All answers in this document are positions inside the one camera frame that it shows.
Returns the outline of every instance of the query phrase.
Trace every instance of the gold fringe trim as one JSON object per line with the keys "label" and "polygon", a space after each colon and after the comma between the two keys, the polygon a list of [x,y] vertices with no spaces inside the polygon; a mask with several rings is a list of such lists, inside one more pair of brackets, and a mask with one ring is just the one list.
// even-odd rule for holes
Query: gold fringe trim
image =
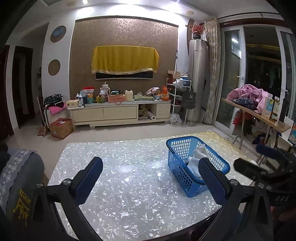
{"label": "gold fringe trim", "polygon": [[153,73],[157,73],[156,70],[153,68],[147,68],[147,69],[139,69],[134,71],[123,71],[123,72],[115,72],[115,71],[107,71],[107,70],[92,70],[91,73],[103,73],[103,74],[136,74],[140,72],[146,72],[146,71],[153,71]]}

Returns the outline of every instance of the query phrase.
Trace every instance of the brown patterned wallpaper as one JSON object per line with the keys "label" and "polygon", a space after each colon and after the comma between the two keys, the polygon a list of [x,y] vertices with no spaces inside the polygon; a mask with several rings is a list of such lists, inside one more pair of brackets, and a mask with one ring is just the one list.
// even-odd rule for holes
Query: brown patterned wallpaper
{"label": "brown patterned wallpaper", "polygon": [[111,90],[132,90],[135,94],[151,87],[162,88],[167,70],[175,69],[178,27],[133,18],[99,18],[75,23],[70,52],[70,94],[74,98],[85,86],[95,87],[95,96],[105,80],[91,74],[91,56],[96,46],[134,45],[153,47],[159,53],[158,71],[152,80],[107,80]]}

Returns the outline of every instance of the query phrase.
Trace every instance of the pink blanket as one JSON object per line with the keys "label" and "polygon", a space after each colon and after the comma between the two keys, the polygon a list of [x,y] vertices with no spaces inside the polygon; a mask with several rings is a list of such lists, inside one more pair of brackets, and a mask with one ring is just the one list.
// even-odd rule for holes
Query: pink blanket
{"label": "pink blanket", "polygon": [[50,110],[50,113],[52,115],[55,115],[56,113],[59,113],[62,109],[65,109],[66,104],[65,104],[65,102],[63,102],[63,103],[64,103],[63,107],[59,107],[59,106],[50,106],[50,107],[48,107],[48,109]]}
{"label": "pink blanket", "polygon": [[248,84],[248,85],[244,85],[241,88],[232,90],[228,94],[226,99],[234,100],[241,97],[247,97],[252,101],[256,102],[257,110],[255,110],[255,112],[257,112],[258,114],[261,114],[264,108],[265,97],[267,96],[268,96],[268,92],[264,91],[263,89],[257,89],[255,86]]}

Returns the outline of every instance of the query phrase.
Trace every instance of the yellow cloth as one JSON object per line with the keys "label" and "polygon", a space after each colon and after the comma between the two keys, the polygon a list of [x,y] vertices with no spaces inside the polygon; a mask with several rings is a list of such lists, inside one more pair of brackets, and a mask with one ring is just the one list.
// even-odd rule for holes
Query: yellow cloth
{"label": "yellow cloth", "polygon": [[98,46],[92,55],[91,73],[135,74],[157,72],[159,54],[155,48],[140,46]]}

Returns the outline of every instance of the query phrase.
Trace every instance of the screw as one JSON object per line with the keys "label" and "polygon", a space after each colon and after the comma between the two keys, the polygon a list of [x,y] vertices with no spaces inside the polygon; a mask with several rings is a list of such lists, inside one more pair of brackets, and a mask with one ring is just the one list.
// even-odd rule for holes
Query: screw
{"label": "screw", "polygon": [[230,180],[230,183],[233,185],[233,186],[236,186],[239,182],[235,179],[231,179]]}
{"label": "screw", "polygon": [[43,183],[38,183],[38,184],[36,185],[36,187],[37,187],[37,188],[41,188],[41,187],[43,187]]}
{"label": "screw", "polygon": [[258,187],[259,188],[264,188],[264,184],[263,183],[258,183]]}
{"label": "screw", "polygon": [[69,185],[71,182],[72,182],[71,179],[65,179],[65,180],[63,180],[63,184],[64,185]]}

